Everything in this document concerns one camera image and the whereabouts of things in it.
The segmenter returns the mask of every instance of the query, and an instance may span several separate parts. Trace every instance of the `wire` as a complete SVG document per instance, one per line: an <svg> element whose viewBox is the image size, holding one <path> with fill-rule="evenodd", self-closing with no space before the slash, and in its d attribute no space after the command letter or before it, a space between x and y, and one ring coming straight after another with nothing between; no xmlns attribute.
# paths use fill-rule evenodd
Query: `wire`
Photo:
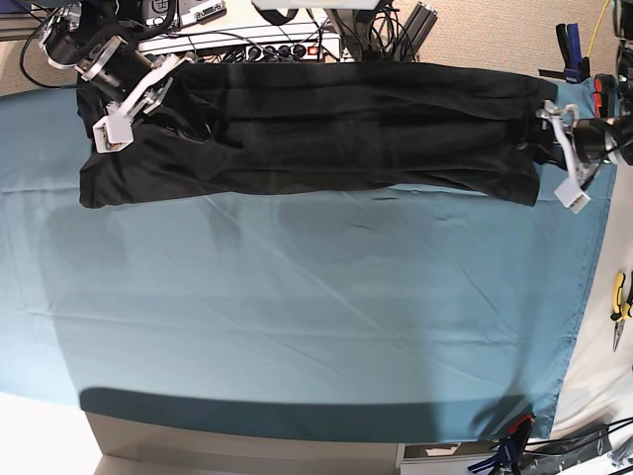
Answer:
<svg viewBox="0 0 633 475"><path fill-rule="evenodd" d="M26 14L28 14L30 17L33 17L35 20L37 20L38 22L42 22L41 18L38 18L36 15L33 14L33 11L27 9L27 7L25 7L24 5L22 5L20 2L18 2L18 0L11 0L11 3L13 3L14 5L20 7L22 10L24 10L24 12Z"/></svg>
<svg viewBox="0 0 633 475"><path fill-rule="evenodd" d="M286 37L290 43L293 41L293 40L292 40L292 38L290 38L290 37L288 36L288 34L284 31L284 29L283 29L283 28L281 28L279 25L277 25L277 28L279 29L279 31L280 31L281 33L283 33L283 34L284 34L284 37Z"/></svg>
<svg viewBox="0 0 633 475"><path fill-rule="evenodd" d="M630 144L633 143L633 139L631 139L630 141L623 143L622 145L617 145L614 148L610 148L609 150L607 150L604 155L602 156L602 159L607 159L609 157L610 154L616 152L616 151L620 151L623 148L626 148L627 146L629 146Z"/></svg>
<svg viewBox="0 0 633 475"><path fill-rule="evenodd" d="M174 23L177 9L178 9L178 0L169 0L168 6L167 6L167 14L165 15L165 20L156 28L152 28L151 30L147 32L136 34L136 39L139 42L142 42L144 40L150 40L152 38L157 37L158 35L166 33L171 28L171 24Z"/></svg>
<svg viewBox="0 0 633 475"><path fill-rule="evenodd" d="M624 426L618 428L618 429L620 429L620 428L625 428L626 426L628 426L631 423L633 423L633 418L621 419L619 421L614 421L614 422L612 422L610 424L605 424L605 425L601 425L600 427L593 428L591 430L583 432L580 435L576 435L574 437L562 437L562 438L553 438L553 439L550 439L550 440L541 440L541 441L535 441L535 442L527 442L525 445L543 445L543 444L560 443L560 442L574 442L574 441L577 441L577 440L581 440L581 439L587 437L588 435L591 435L592 433L600 432L605 427L611 428L613 426L619 426L620 424L624 424Z"/></svg>
<svg viewBox="0 0 633 475"><path fill-rule="evenodd" d="M398 18L398 10L392 7L392 11L394 12L394 15L396 16L396 25L404 33L404 36L399 41L397 41L396 47L399 46L403 40L407 40L406 41L407 44L400 51L400 61L403 61L407 57L407 50L410 50L411 61L416 62L415 51L413 50L413 41L411 40L411 37L408 35L407 29L403 26L402 23L400 23L400 19Z"/></svg>
<svg viewBox="0 0 633 475"><path fill-rule="evenodd" d="M313 10L311 8L307 8L306 12L308 12L308 16L310 17L310 19L313 21L313 23L316 26L316 31L318 32L318 49L316 50L316 62L320 62L321 57L323 57L323 59L325 59L325 55L322 51L323 48L323 27L325 26L325 23L327 23L327 20L325 20L322 25L319 25L317 23L317 20L315 19L315 15L313 14Z"/></svg>
<svg viewBox="0 0 633 475"><path fill-rule="evenodd" d="M360 48L360 50L363 50L363 44L360 41L360 38L358 38L358 35L351 29L349 28L347 25L345 25L341 19L340 16L338 15L338 12L336 10L332 10L332 16L334 17L334 20L336 20L336 24L338 25L338 27L340 28L341 26L346 29L349 33L352 34L352 37L354 37L354 40L356 40L356 43L358 44L358 47Z"/></svg>
<svg viewBox="0 0 633 475"><path fill-rule="evenodd" d="M588 445L591 445L592 443L597 442L597 441L601 440L602 438L606 437L610 433L614 433L617 430L620 430L621 428L626 428L627 426L630 426L631 424L633 424L633 420L627 422L626 424L623 424L620 427L612 428L612 429L608 430L606 433L600 434L598 437L594 437L594 438L592 438L590 440L587 440L587 441L581 443L580 445L575 445L574 447L568 448L567 450L564 450L562 452L547 453L547 452L540 452L538 450L525 450L525 453L530 453L532 455L540 455L542 457L560 457L560 456L563 456L563 455L567 455L568 453L574 452L574 451L576 451L576 450L578 450L580 448L583 448L583 447L586 447ZM596 432L599 432L599 429L596 429L594 431L590 431L589 433L585 434L584 436L591 435L592 433L596 433Z"/></svg>
<svg viewBox="0 0 633 475"><path fill-rule="evenodd" d="M81 89L81 90L88 91L91 94L96 95L99 102L101 103L101 96L99 95L99 93L90 87L87 87L81 84L67 84L63 86L53 86L51 84L44 84L42 82L37 81L31 74L29 74L29 72L27 71L27 68L25 67L25 59L27 55L27 50L29 49L29 45L33 42L35 37L40 33L42 28L48 23L48 20L50 20L50 18L56 13L56 11L57 9L54 9L50 11L44 17L42 22L38 25L37 28L33 30L33 32L29 35L24 45L22 46L22 49L20 51L20 60L18 63L18 66L20 67L20 72L29 82L31 82L35 86L41 87L42 89Z"/></svg>
<svg viewBox="0 0 633 475"><path fill-rule="evenodd" d="M246 62L246 53L242 47L236 48L225 54L220 62L236 63Z"/></svg>
<svg viewBox="0 0 633 475"><path fill-rule="evenodd" d="M330 56L331 58L333 58L336 62L340 62L340 57L336 57L336 56L332 53L332 51L330 51L330 50L329 50L329 49L327 49L326 47L323 47L323 59L324 59L324 57L325 57L326 55L328 55L328 56Z"/></svg>
<svg viewBox="0 0 633 475"><path fill-rule="evenodd" d="M600 28L600 23L602 23L602 17L604 16L604 12L606 12L606 7L609 6L609 2L611 0L604 0L604 6L602 7L602 11L600 12L600 16L597 18L597 23L595 24L595 28L593 29L593 35L591 36L591 41L589 42L589 49L587 51L587 57L591 56L591 50L593 49L593 42L595 42L595 36L597 35L597 30Z"/></svg>
<svg viewBox="0 0 633 475"><path fill-rule="evenodd" d="M397 36L397 33L394 29L394 21L393 18L391 18L389 12L381 9L378 13L382 14L383 16L379 17L377 14L372 20L372 23L369 24L367 29L367 41L370 46L375 44L378 45L378 48L382 54L382 60L390 60L395 55L394 41ZM382 23L378 27L378 30L376 30L375 24L377 21L381 20ZM385 33L385 41L383 42L383 31L385 30L385 28L387 29L387 31Z"/></svg>

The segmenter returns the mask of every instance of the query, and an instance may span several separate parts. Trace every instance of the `black pants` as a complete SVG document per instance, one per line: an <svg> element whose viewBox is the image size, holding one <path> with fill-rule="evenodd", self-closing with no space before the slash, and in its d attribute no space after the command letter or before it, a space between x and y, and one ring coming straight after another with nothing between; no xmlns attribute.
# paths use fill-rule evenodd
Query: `black pants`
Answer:
<svg viewBox="0 0 633 475"><path fill-rule="evenodd" d="M368 190L425 183L533 205L539 179L529 131L554 84L434 64L190 64L168 103L206 122L206 142L162 127L92 154L81 170L88 208L226 191ZM87 129L101 114L81 93Z"/></svg>

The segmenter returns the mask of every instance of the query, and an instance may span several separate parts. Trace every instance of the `power strip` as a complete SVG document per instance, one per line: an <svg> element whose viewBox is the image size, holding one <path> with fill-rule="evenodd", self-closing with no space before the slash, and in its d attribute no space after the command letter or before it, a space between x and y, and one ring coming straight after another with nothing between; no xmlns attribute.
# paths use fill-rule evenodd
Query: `power strip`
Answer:
<svg viewBox="0 0 633 475"><path fill-rule="evenodd" d="M326 15L315 15L317 25L327 19ZM257 23L221 26L215 22L206 25L194 25L181 29L176 35L166 37L160 35L151 40L140 42L138 50L143 54L168 54L171 52L190 51L205 48L225 48L244 45L273 45L276 43L307 43L318 41L318 27L308 18L308 15L297 16L292 22L276 27L270 24ZM327 38L337 38L336 33L323 33L323 41Z"/></svg>
<svg viewBox="0 0 633 475"><path fill-rule="evenodd" d="M274 57L295 57L301 61L317 61L319 58L325 61L325 57L329 54L336 60L340 60L341 45L340 37L336 34L324 34L320 43L309 41L301 43L265 43L260 46L246 47L246 57L249 62L258 62L266 60L266 58Z"/></svg>

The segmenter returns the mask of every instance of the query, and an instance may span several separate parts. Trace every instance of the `yellow pliers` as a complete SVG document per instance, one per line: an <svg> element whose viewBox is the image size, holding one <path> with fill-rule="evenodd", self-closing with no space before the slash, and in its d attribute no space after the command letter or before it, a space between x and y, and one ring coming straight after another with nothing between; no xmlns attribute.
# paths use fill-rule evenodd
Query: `yellow pliers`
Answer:
<svg viewBox="0 0 633 475"><path fill-rule="evenodd" d="M626 276L624 272L618 272L615 276L615 286L613 287L613 313L611 319L615 322L615 331L613 333L613 351L617 349L617 345L624 331L624 323L631 318L631 307L633 307L633 272L631 272L631 290L626 302L622 302L622 292L624 290L624 281Z"/></svg>

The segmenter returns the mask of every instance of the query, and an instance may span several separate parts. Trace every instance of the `yellow cable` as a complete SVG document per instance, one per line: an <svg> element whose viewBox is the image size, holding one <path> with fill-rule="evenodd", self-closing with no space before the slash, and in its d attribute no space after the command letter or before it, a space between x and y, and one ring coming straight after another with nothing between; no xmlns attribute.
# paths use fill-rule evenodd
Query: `yellow cable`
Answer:
<svg viewBox="0 0 633 475"><path fill-rule="evenodd" d="M591 37L591 42L589 43L589 50L587 52L587 57L591 56L591 50L593 49L593 42L595 42L595 36L597 35L597 29L600 28L600 23L602 23L602 17L604 16L604 12L606 12L606 7L609 6L609 2L611 0L605 0L604 6L602 7L602 11L600 12L600 16L597 19L597 23L595 24L595 29L593 30L593 36Z"/></svg>

